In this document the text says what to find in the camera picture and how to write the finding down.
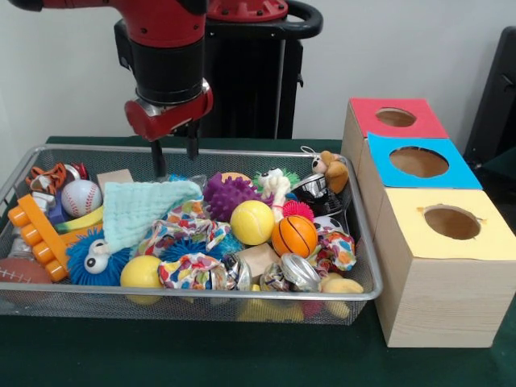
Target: circular hole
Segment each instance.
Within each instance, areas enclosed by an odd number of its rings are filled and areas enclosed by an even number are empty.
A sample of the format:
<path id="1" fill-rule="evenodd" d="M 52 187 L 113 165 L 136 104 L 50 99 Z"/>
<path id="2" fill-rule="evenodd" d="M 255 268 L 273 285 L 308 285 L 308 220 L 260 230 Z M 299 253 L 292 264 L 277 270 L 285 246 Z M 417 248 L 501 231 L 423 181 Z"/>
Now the circular hole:
<path id="1" fill-rule="evenodd" d="M 377 118 L 391 127 L 409 127 L 416 122 L 415 115 L 395 107 L 384 107 L 377 111 Z"/>
<path id="2" fill-rule="evenodd" d="M 429 207 L 425 210 L 425 220 L 432 230 L 448 238 L 466 240 L 481 232 L 475 216 L 459 207 Z"/>
<path id="3" fill-rule="evenodd" d="M 400 148 L 392 152 L 389 158 L 396 168 L 417 177 L 442 175 L 450 168 L 444 157 L 425 148 Z"/>

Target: purple spiky ball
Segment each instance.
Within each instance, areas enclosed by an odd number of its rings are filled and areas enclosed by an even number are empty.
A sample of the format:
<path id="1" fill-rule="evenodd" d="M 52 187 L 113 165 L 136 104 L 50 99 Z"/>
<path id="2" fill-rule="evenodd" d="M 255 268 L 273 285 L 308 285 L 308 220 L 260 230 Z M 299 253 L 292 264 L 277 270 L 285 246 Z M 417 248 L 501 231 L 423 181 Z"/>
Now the purple spiky ball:
<path id="1" fill-rule="evenodd" d="M 208 180 L 203 194 L 204 200 L 208 203 L 207 209 L 211 219 L 219 222 L 229 222 L 233 210 L 241 202 L 259 200 L 267 206 L 271 206 L 274 199 L 272 195 L 262 199 L 261 195 L 256 192 L 256 187 L 249 185 L 249 181 L 245 181 L 242 177 L 236 179 L 228 177 L 223 181 L 221 173 L 215 174 Z"/>

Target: baseball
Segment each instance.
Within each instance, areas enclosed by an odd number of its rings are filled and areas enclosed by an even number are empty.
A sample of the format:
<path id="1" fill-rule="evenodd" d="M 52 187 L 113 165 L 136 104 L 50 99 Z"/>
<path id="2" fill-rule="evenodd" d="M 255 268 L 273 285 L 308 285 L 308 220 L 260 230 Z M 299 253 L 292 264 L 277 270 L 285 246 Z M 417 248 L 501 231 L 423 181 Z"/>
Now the baseball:
<path id="1" fill-rule="evenodd" d="M 102 195 L 92 181 L 75 180 L 64 186 L 61 204 L 68 215 L 80 218 L 101 206 Z"/>

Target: stacked wooden boxes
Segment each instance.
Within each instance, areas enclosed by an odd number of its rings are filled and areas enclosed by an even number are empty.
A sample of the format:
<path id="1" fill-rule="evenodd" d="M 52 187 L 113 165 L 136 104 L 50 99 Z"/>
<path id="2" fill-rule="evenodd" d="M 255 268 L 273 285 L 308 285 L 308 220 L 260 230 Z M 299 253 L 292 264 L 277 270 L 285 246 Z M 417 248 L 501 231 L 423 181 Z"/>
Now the stacked wooden boxes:
<path id="1" fill-rule="evenodd" d="M 353 98 L 356 170 L 390 347 L 489 347 L 516 290 L 516 238 L 424 100 Z"/>

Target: red lid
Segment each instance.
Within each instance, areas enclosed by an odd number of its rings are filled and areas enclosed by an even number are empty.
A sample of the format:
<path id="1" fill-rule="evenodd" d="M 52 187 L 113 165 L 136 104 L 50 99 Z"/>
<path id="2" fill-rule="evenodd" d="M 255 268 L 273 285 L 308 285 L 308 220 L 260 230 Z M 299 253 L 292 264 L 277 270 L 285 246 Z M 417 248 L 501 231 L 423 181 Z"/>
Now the red lid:
<path id="1" fill-rule="evenodd" d="M 351 98 L 364 137 L 447 139 L 448 134 L 425 99 Z"/>

